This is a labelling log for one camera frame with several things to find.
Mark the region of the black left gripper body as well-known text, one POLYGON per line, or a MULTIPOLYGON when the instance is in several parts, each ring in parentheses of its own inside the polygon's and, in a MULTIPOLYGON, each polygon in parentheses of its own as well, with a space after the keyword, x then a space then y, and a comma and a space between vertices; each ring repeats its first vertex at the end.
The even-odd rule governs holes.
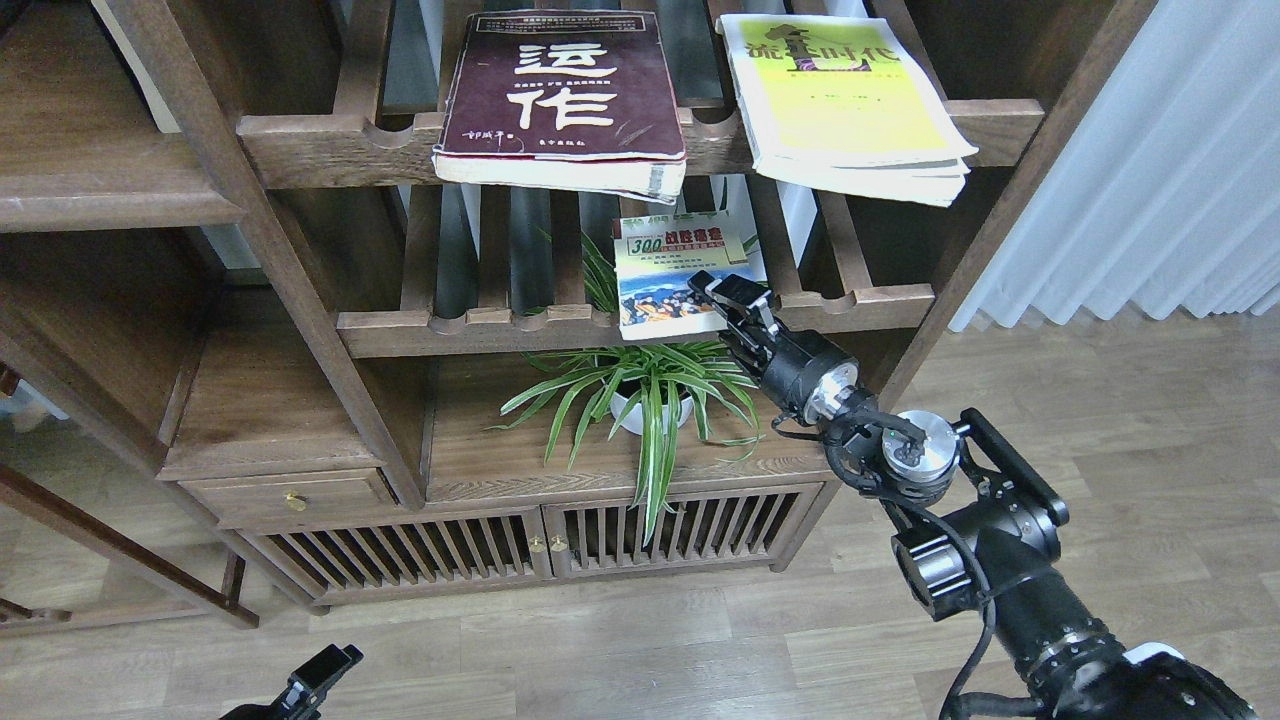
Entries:
POLYGON ((223 714, 221 719, 301 719, 305 714, 305 700, 288 700, 285 696, 279 696, 269 705, 239 705, 223 714))

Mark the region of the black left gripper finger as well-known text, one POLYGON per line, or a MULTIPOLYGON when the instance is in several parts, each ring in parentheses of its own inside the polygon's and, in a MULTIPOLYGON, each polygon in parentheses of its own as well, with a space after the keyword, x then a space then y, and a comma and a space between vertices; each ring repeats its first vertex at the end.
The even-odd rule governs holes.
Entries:
POLYGON ((329 644, 297 667, 284 689, 285 714, 319 714, 330 689, 357 664, 364 652, 355 644, 329 644))

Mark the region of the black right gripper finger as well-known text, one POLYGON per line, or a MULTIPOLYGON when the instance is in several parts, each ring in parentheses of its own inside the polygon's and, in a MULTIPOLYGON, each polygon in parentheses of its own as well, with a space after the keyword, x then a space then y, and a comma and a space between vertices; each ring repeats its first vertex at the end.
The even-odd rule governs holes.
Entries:
POLYGON ((723 279, 709 272, 698 272, 689 279, 692 313, 687 316, 694 325, 728 325, 733 301, 722 292, 723 279))
POLYGON ((726 313, 764 313, 771 305, 771 291, 750 279, 713 279, 704 295, 726 313))

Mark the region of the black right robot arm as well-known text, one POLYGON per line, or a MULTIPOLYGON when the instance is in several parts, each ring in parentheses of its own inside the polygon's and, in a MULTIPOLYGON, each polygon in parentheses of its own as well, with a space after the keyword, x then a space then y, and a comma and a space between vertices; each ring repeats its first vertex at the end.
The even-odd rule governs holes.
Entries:
POLYGON ((931 618, 982 616, 941 717, 1254 717, 1212 673, 1166 644, 1125 648, 1085 607, 1053 566, 1066 503, 979 411, 883 413, 858 361, 788 329, 764 286, 708 272, 689 284, 726 319, 721 338, 781 418, 808 427, 832 473, 884 506, 899 568, 931 618))

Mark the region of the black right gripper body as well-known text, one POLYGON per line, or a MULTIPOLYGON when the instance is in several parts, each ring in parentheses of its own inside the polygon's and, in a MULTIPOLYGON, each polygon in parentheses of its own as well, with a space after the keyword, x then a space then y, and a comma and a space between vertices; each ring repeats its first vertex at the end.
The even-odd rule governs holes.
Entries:
POLYGON ((719 304, 719 338, 756 387, 803 427, 835 419, 858 392, 859 366, 815 331, 795 332, 765 320, 763 307, 719 304))

